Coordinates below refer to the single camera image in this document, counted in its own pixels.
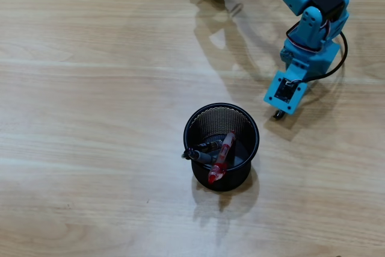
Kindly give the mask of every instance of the black cable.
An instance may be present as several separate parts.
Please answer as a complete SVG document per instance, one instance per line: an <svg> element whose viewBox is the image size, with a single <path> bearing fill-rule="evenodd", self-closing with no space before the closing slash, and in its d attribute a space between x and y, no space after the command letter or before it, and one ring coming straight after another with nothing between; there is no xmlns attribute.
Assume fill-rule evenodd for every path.
<svg viewBox="0 0 385 257"><path fill-rule="evenodd" d="M345 37L345 35L343 34L343 32L341 31L340 33L341 37L342 37L342 40L343 40L343 45L345 47L345 51L343 52L343 56L342 56L342 59L341 61L339 62L339 64L334 68L332 69L331 71L329 71L328 73L325 73L324 75L319 75L319 76L311 76L310 78L304 78L302 81L300 82L309 82L309 81L316 81L318 79L323 79L323 78L327 78L328 76L331 76L332 74L334 74L335 72L337 72L337 70L339 70L343 64L345 63L345 60L346 58L348 57L348 40L347 38Z"/></svg>

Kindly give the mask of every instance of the wire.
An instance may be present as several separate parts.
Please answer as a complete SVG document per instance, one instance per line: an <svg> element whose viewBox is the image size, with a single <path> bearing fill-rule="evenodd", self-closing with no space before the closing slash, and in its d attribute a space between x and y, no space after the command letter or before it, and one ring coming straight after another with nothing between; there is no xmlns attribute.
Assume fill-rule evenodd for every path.
<svg viewBox="0 0 385 257"><path fill-rule="evenodd" d="M310 78L303 79L301 82L307 83L309 81L316 81L318 79L327 78L328 76L331 76L332 74L337 72L337 70L339 70L343 66L343 64L345 63L346 58L348 57L348 40L347 40L347 38L345 37L345 35L343 34L342 31L341 31L340 35L341 35L342 40L343 40L343 45L345 47L345 51L343 52L343 56L342 56L342 59L339 62L339 64L334 69L332 69L328 73L325 73L324 75L311 76Z"/></svg>
<svg viewBox="0 0 385 257"><path fill-rule="evenodd" d="M288 40L296 47L300 48L300 49L303 49L304 51L308 51L308 52L313 52L313 53L318 53L322 50L322 47L320 48L310 48L308 46L304 46L304 45L301 45L297 42L294 41L294 39L291 38L290 36L290 33L293 32L294 29L297 28L297 26L300 24L300 22L297 22L292 28L290 28L287 32L286 32L286 37L288 38ZM329 36L330 34L330 29L331 29L331 25L330 25L330 21L327 20L325 21L325 24L323 24L323 26L321 26L319 29L323 29L325 26L327 26L327 33L325 34L324 36L324 40L327 39L327 37Z"/></svg>

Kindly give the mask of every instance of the robotic arm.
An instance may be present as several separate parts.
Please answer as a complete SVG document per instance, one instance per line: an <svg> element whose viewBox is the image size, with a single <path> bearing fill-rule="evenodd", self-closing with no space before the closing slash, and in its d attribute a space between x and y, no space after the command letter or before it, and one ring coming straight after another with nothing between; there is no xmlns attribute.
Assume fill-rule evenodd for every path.
<svg viewBox="0 0 385 257"><path fill-rule="evenodd" d="M349 0L283 0L301 20L286 33L287 39L280 56L286 72L277 72L264 101L278 110L281 119L293 114L305 94L307 83L325 78L337 71L348 53L342 28L349 18ZM340 46L333 39L342 36L345 46L341 62L327 72Z"/></svg>

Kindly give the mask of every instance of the pen holder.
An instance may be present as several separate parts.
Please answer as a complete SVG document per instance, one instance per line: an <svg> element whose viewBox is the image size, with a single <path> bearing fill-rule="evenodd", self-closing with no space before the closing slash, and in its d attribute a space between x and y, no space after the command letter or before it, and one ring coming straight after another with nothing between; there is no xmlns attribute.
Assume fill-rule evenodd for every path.
<svg viewBox="0 0 385 257"><path fill-rule="evenodd" d="M235 153L228 155L228 158L233 158L227 159L232 166L228 167L222 179L209 184L208 174L211 166L191 161L192 171L197 180L213 191L230 191L246 180L251 169L251 160L259 146L259 131L255 121L236 105L211 104L192 115L183 134L183 142L187 149L197 144L223 140L230 131L234 131L236 135Z"/></svg>

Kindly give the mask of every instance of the wooden table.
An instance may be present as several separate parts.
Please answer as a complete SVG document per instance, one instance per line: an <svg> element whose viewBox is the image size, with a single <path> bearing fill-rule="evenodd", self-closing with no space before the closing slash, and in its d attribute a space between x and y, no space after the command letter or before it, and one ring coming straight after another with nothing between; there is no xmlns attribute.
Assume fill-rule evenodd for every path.
<svg viewBox="0 0 385 257"><path fill-rule="evenodd" d="M384 5L351 0L345 69L274 122L282 0L1 0L0 256L384 257ZM213 102L261 137L223 194L180 158Z"/></svg>

